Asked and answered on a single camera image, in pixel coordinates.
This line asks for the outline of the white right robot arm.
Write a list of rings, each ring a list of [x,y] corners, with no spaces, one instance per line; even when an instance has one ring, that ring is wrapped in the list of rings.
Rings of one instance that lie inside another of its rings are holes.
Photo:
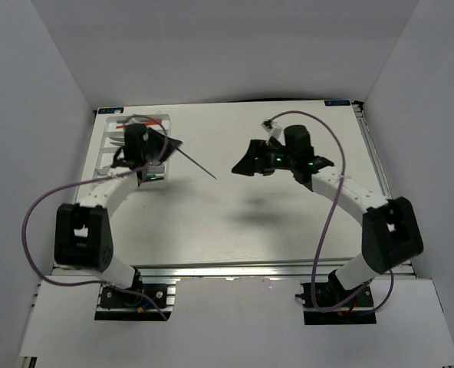
[[[360,253],[330,273],[324,291],[314,293],[320,307],[348,304],[363,284],[423,252],[423,240],[408,199],[390,199],[344,178],[333,162],[315,154],[305,126],[281,129],[271,124],[266,130],[269,138],[251,140],[232,173],[268,176],[276,170],[287,170],[296,182],[333,201],[362,229]]]

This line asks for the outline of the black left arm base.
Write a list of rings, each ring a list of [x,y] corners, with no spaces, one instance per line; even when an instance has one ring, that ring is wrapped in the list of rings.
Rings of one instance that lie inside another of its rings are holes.
[[[150,298],[166,318],[146,298],[101,287],[94,313],[96,321],[165,322],[169,319],[176,294],[175,284],[144,281],[139,292]]]

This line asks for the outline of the green handled fork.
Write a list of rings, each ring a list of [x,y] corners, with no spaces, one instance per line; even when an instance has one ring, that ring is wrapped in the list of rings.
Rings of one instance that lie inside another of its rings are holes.
[[[157,175],[157,174],[146,174],[146,175],[143,175],[143,181],[144,182],[157,181],[157,180],[164,180],[164,176]]]

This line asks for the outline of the teal chopstick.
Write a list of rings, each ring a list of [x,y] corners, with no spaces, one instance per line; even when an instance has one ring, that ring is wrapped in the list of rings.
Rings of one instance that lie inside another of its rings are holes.
[[[212,177],[214,180],[217,180],[217,177],[212,174],[209,170],[207,170],[206,167],[204,167],[201,163],[199,163],[197,160],[193,159],[188,153],[184,152],[182,149],[177,148],[176,149],[178,153],[186,157],[191,163],[199,167],[204,173],[206,173],[208,176]]]

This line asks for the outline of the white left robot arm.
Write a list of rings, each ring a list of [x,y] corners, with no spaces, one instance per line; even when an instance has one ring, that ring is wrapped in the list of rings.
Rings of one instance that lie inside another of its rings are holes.
[[[118,287],[125,305],[143,299],[137,270],[114,254],[110,218],[128,195],[148,181],[148,169],[160,167],[182,146],[164,130],[142,123],[124,127],[124,143],[113,155],[107,176],[74,204],[62,204],[56,215],[54,260],[59,265],[89,271]]]

